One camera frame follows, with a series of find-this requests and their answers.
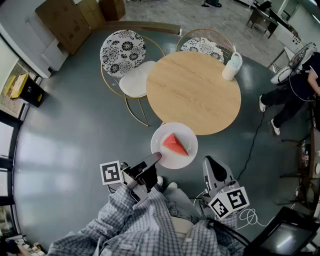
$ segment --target white sneaker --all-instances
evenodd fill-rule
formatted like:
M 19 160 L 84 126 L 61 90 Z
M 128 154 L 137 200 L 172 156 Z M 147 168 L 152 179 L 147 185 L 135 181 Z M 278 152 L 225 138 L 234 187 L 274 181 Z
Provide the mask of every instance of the white sneaker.
M 259 96 L 259 109 L 263 113 L 266 111 L 266 105 L 261 102 L 262 95 Z
M 175 191 L 177 188 L 178 188 L 178 184 L 175 182 L 171 182 L 169 186 L 166 187 L 165 192 L 166 193 L 172 192 L 172 191 Z
M 280 128 L 275 127 L 273 118 L 271 119 L 271 124 L 272 124 L 273 130 L 274 130 L 274 133 L 279 136 L 280 135 Z
M 163 185 L 163 183 L 164 183 L 164 178 L 162 178 L 161 176 L 158 176 L 158 177 L 156 177 L 157 178 L 157 182 L 156 183 L 158 183 L 160 186 L 162 186 Z

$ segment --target screen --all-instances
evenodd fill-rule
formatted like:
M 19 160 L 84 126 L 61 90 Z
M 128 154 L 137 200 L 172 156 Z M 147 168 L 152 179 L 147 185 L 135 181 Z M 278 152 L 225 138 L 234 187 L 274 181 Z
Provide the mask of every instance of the screen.
M 282 223 L 260 247 L 273 254 L 292 255 L 311 234 L 310 230 Z

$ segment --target window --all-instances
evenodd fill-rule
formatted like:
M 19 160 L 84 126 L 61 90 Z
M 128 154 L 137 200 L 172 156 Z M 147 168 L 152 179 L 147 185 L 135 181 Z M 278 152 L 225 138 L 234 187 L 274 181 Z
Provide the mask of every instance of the window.
M 13 166 L 22 121 L 0 110 L 0 236 L 18 234 L 13 198 Z

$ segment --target white cushion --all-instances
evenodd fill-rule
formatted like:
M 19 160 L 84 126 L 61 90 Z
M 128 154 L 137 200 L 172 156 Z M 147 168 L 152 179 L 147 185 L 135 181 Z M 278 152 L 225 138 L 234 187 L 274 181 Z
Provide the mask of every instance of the white cushion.
M 133 98 L 147 95 L 147 78 L 155 64 L 155 61 L 146 61 L 125 73 L 119 82 L 120 89 Z

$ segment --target white plate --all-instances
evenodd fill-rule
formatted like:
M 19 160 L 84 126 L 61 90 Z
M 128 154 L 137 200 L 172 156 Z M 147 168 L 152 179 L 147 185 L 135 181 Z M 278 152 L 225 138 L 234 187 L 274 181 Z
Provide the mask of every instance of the white plate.
M 174 133 L 189 156 L 176 154 L 162 145 L 165 139 Z M 194 132 L 183 123 L 169 122 L 160 126 L 152 136 L 151 152 L 160 152 L 159 164 L 168 169 L 180 169 L 190 164 L 198 152 L 198 140 Z

